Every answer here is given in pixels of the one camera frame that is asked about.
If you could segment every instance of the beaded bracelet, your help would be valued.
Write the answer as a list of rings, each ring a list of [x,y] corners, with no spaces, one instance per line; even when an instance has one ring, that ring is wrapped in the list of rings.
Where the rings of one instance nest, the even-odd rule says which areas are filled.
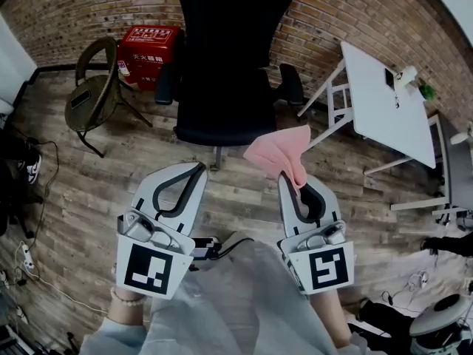
[[[121,299],[118,295],[117,295],[117,292],[115,290],[115,287],[111,287],[110,288],[110,294],[112,295],[112,299],[114,300],[117,300],[117,301],[120,301],[123,305],[125,306],[139,306],[139,305],[142,305],[144,304],[145,302],[145,297],[146,296],[142,296],[140,299],[138,300],[135,300],[135,301],[127,301],[127,300],[124,300],[124,299]]]

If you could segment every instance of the pink cloth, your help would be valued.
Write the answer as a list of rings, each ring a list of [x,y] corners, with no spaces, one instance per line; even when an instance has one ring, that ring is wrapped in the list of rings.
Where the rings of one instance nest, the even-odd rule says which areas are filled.
[[[284,171],[297,191],[307,182],[301,155],[309,142],[308,125],[279,130],[258,137],[248,147],[243,157],[273,178],[278,178]]]

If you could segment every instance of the red cardboard box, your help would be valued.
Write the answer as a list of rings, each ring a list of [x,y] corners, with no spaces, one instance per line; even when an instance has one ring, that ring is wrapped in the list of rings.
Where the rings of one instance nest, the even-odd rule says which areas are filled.
[[[163,64],[173,62],[179,27],[134,25],[118,44],[118,69],[128,84],[154,90]]]

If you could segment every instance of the red brick wall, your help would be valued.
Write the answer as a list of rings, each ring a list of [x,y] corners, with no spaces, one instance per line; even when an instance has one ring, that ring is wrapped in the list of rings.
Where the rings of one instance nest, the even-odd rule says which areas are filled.
[[[75,63],[94,38],[121,38],[132,24],[184,27],[179,0],[4,0],[0,11],[38,66]],[[438,0],[294,0],[273,41],[271,81],[277,64],[293,64],[310,94],[341,59],[341,40],[398,70],[415,65],[438,91],[430,109],[460,127],[473,118],[472,50]]]

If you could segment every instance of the small plant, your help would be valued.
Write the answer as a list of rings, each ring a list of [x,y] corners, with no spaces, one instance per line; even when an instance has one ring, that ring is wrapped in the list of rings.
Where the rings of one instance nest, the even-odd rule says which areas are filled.
[[[422,84],[419,87],[419,91],[427,101],[432,101],[435,98],[435,89],[428,84]]]

